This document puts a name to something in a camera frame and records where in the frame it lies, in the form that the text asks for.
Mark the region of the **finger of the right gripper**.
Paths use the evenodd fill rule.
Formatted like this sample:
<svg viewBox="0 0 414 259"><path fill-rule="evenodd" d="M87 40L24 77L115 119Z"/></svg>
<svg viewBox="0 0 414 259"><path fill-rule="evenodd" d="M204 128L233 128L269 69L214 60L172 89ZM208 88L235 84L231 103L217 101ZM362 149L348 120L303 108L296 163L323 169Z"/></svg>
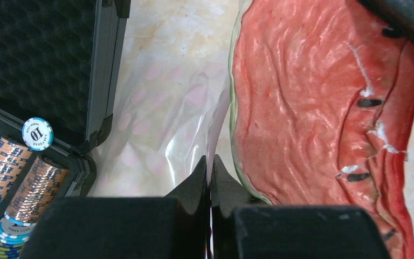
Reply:
<svg viewBox="0 0 414 259"><path fill-rule="evenodd" d="M414 1L360 1L368 10L414 43Z"/></svg>

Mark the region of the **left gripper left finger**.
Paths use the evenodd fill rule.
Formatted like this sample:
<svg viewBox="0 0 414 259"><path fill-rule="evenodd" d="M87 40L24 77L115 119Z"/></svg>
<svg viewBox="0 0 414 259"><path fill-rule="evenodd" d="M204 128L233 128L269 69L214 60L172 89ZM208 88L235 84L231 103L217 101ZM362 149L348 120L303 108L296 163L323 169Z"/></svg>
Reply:
<svg viewBox="0 0 414 259"><path fill-rule="evenodd" d="M43 213L21 258L205 258L206 158L164 197L66 197Z"/></svg>

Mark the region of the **toy watermelon slice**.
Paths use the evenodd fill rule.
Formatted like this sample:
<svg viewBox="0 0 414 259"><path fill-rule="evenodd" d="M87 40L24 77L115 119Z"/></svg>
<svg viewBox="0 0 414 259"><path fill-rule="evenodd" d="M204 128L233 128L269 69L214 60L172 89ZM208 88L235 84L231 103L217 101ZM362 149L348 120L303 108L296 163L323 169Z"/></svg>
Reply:
<svg viewBox="0 0 414 259"><path fill-rule="evenodd" d="M245 1L229 70L245 188L274 205L362 207L392 258L414 258L414 44L359 1Z"/></svg>

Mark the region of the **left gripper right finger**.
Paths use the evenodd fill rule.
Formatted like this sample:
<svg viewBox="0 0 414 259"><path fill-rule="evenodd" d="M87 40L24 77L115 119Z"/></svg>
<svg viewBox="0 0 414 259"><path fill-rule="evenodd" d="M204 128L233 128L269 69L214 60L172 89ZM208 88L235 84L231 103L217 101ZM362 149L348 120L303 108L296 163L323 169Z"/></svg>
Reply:
<svg viewBox="0 0 414 259"><path fill-rule="evenodd" d="M220 156L211 176L214 258L389 258L371 217L354 206L270 206Z"/></svg>

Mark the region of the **clear zip top bag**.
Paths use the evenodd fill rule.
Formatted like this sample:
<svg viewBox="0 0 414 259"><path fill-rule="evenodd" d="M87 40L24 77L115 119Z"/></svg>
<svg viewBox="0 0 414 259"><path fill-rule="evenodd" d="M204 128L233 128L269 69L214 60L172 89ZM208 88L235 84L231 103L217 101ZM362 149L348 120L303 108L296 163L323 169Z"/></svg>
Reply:
<svg viewBox="0 0 414 259"><path fill-rule="evenodd" d="M218 154L234 173L227 57L240 1L133 1L90 196L164 196Z"/></svg>

